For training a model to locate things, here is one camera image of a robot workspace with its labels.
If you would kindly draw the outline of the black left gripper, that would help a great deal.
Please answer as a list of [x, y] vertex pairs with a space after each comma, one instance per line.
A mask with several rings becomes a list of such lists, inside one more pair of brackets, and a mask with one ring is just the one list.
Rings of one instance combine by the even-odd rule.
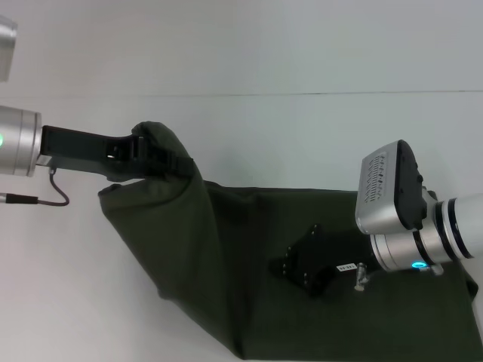
[[193, 176], [193, 159], [159, 148], [145, 137], [108, 137], [44, 126], [39, 163], [124, 182], [138, 176]]

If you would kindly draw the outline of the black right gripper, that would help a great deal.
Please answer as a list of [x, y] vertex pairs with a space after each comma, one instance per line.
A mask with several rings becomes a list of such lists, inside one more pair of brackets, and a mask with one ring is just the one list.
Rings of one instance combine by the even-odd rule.
[[358, 229], [325, 231], [320, 224], [288, 246], [285, 254], [271, 259], [269, 270], [301, 287], [309, 296], [320, 296], [341, 275], [353, 274], [363, 285], [380, 264], [372, 250], [371, 238]]

